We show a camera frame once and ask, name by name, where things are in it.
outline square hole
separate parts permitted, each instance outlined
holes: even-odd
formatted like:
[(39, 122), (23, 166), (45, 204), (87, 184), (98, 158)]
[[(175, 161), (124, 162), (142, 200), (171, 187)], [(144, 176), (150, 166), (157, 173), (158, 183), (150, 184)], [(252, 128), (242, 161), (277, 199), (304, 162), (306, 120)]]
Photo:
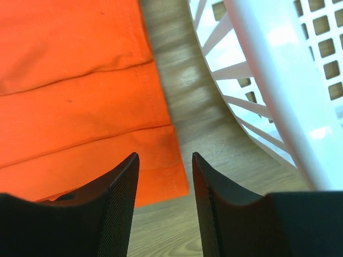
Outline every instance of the square hole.
[(326, 79), (332, 79), (334, 77), (337, 77), (340, 74), (338, 62), (334, 61), (332, 63), (325, 64), (324, 72), (325, 72)]
[(251, 80), (249, 78), (246, 79), (237, 79), (238, 83), (240, 84), (241, 87), (246, 87), (248, 85), (251, 85)]
[(253, 91), (245, 94), (250, 102), (257, 103), (255, 93)]
[(306, 24), (303, 23), (303, 24), (301, 25), (301, 27), (302, 27), (302, 30), (304, 31), (305, 38), (306, 38), (306, 39), (309, 39), (309, 33), (307, 32)]
[(302, 11), (300, 0), (294, 1), (296, 13), (298, 14), (298, 17), (303, 16), (304, 12)]
[(337, 27), (343, 26), (343, 9), (334, 12), (336, 18)]
[(315, 56), (314, 56), (314, 54), (313, 54), (312, 47), (309, 47), (309, 49), (310, 49), (310, 53), (311, 53), (312, 59), (313, 59), (313, 61), (314, 61), (314, 60), (315, 60)]
[(212, 11), (213, 11), (214, 19), (216, 21), (221, 20), (221, 18), (223, 18), (223, 16), (226, 13), (224, 2), (212, 4)]
[(315, 12), (325, 7), (324, 0), (309, 1), (311, 12)]
[(337, 84), (331, 85), (329, 87), (329, 94), (330, 94), (330, 99), (335, 100), (337, 98), (340, 98), (343, 96), (343, 87), (342, 83), (339, 82)]
[(322, 41), (318, 46), (321, 57), (326, 57), (335, 53), (332, 39)]
[(322, 16), (313, 20), (316, 35), (321, 35), (330, 30), (329, 21), (327, 16)]

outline orange cloth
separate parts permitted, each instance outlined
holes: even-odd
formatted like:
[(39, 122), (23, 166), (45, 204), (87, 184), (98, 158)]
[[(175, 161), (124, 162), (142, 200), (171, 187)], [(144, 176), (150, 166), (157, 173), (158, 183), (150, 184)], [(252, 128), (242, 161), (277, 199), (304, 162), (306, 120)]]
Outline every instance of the orange cloth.
[(0, 8), (0, 192), (52, 199), (141, 159), (136, 207), (188, 193), (138, 0)]

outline wood grain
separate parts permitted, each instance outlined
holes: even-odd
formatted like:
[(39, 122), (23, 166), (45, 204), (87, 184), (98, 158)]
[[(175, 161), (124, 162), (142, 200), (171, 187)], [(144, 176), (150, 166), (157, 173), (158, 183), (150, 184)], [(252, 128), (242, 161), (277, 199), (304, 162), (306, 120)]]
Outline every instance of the wood grain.
[(200, 53), (187, 2), (141, 4), (191, 190), (188, 197), (135, 210), (128, 256), (202, 256), (191, 178), (193, 152), (260, 194), (307, 187), (296, 171), (258, 148), (226, 107)]

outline white plastic laundry basket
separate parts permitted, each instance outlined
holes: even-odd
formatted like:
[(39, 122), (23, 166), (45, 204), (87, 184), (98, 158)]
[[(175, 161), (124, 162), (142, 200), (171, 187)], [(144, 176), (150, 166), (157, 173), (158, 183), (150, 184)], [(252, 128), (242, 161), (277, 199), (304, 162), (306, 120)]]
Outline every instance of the white plastic laundry basket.
[(200, 48), (247, 135), (318, 190), (343, 190), (343, 1), (189, 0)]

